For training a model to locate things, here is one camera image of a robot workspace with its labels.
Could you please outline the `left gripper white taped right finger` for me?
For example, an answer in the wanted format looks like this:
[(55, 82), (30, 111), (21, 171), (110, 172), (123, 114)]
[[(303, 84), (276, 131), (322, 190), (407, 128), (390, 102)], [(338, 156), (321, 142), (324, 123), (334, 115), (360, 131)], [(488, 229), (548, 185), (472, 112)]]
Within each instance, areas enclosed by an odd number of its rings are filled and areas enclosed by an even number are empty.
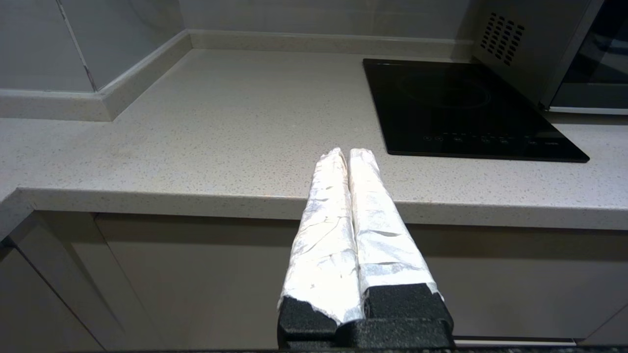
[(344, 345), (453, 347), (453, 319), (384, 187), (373, 152), (352, 149), (349, 169), (364, 318), (343, 326)]

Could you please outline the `left gripper white taped left finger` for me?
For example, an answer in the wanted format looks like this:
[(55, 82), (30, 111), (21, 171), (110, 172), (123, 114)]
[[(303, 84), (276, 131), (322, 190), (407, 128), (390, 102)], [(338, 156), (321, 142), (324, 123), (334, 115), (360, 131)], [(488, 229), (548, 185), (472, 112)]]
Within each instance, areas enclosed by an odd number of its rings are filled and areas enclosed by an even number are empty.
[(332, 347), (364, 319), (348, 168), (334, 148), (317, 161), (277, 304), (281, 349)]

